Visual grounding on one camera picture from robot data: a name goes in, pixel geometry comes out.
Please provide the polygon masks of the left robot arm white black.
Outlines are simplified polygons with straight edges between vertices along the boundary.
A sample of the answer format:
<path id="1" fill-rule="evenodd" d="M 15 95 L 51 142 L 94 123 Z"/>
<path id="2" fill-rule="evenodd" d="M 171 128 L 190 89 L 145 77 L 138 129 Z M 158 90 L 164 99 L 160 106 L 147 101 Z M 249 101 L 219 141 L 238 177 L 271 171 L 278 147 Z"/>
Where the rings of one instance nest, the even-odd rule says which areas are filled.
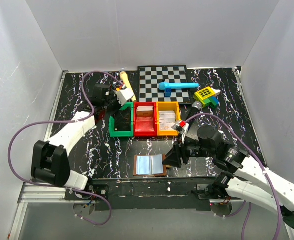
<path id="1" fill-rule="evenodd" d="M 88 177 L 71 170 L 70 152 L 106 113 L 116 113 L 132 97 L 126 85 L 113 88 L 107 84 L 96 84 L 93 90 L 94 95 L 77 109 L 73 122 L 67 123 L 47 141 L 36 142 L 32 155 L 31 176 L 35 180 L 59 188 L 76 189 L 82 200 L 90 199 L 94 191 L 88 184 Z"/>

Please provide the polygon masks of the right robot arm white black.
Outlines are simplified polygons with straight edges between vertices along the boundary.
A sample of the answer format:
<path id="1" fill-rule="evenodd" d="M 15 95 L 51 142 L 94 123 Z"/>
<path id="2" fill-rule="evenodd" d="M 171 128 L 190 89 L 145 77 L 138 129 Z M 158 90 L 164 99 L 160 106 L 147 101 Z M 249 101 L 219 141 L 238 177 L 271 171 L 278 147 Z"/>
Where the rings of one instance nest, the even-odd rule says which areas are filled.
<path id="1" fill-rule="evenodd" d="M 210 125 L 198 129 L 197 140 L 186 136 L 188 128 L 183 121 L 173 126 L 178 139 L 166 154 L 164 165 L 181 168 L 190 158 L 212 158 L 222 173 L 198 194 L 251 202 L 279 214 L 294 229 L 294 183 L 260 166 L 245 150 L 225 142 L 221 133 Z"/>

